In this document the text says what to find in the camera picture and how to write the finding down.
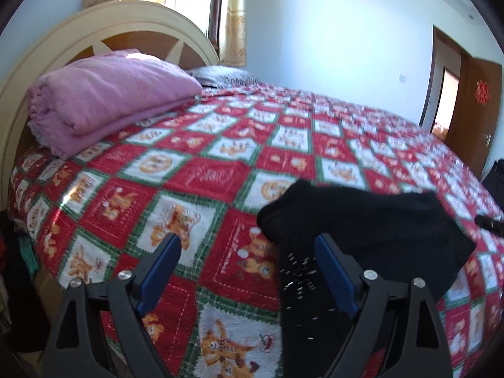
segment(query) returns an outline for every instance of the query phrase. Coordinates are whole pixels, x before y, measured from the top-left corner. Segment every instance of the bed sheet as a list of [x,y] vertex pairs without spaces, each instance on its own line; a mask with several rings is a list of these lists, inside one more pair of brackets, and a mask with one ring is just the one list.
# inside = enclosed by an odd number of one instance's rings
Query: bed sheet
[[62,287],[107,280],[179,234],[175,275],[144,318],[166,365],[183,377],[273,378],[282,376],[277,252],[255,214],[298,177],[437,192],[476,243],[438,303],[454,376],[465,375],[500,323],[504,282],[504,240],[473,218],[502,212],[444,144],[386,111],[264,84],[204,91],[71,160],[33,148],[12,173],[9,211]]

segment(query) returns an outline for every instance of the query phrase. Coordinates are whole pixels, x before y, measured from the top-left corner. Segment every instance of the red door decoration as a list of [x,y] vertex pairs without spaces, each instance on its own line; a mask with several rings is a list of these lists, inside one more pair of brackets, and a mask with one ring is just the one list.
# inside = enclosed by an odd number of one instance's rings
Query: red door decoration
[[476,102],[481,105],[488,104],[491,96],[488,92],[488,83],[483,82],[482,80],[478,81],[478,88],[476,88]]

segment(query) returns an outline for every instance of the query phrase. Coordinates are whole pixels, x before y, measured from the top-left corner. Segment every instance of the folded blanket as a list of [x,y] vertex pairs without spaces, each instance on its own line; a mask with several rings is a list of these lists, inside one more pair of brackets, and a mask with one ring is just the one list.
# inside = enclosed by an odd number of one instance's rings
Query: folded blanket
[[97,143],[104,137],[123,129],[132,123],[161,115],[174,108],[178,108],[191,102],[194,102],[193,98],[185,98],[155,108],[145,109],[132,115],[127,115],[123,118],[117,119],[108,125],[102,126],[97,130],[90,132],[89,134],[80,136],[72,136],[69,131],[65,129],[65,126],[61,124],[57,117],[57,113],[54,111],[48,112],[46,117],[38,123],[35,123],[34,121],[28,122],[28,126],[39,144],[50,148],[53,155],[59,156],[62,159],[68,159],[78,154],[83,149]]
[[[422,277],[436,301],[475,249],[431,192],[382,195],[299,180],[262,208],[257,222],[280,247],[282,354],[289,378],[325,375],[351,327],[335,310],[313,260],[319,234],[330,234],[362,269],[386,280],[409,283]],[[376,349],[386,344],[393,320],[386,313]]]
[[44,134],[46,129],[63,129],[79,136],[201,90],[177,65],[137,50],[115,51],[39,77],[28,89],[28,110]]

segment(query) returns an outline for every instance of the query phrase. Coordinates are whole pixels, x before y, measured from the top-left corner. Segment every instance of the pink blanket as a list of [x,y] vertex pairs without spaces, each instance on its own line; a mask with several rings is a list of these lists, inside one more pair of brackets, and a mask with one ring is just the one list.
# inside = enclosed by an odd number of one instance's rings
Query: pink blanket
[[167,112],[201,92],[177,65],[124,50],[85,58],[39,77],[28,89],[29,126],[66,159],[104,136]]

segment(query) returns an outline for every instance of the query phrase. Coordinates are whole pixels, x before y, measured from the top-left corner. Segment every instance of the open door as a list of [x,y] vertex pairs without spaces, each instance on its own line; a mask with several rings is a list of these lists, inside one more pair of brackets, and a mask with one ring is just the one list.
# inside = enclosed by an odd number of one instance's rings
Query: open door
[[469,56],[462,62],[452,124],[444,143],[479,177],[497,127],[502,67]]

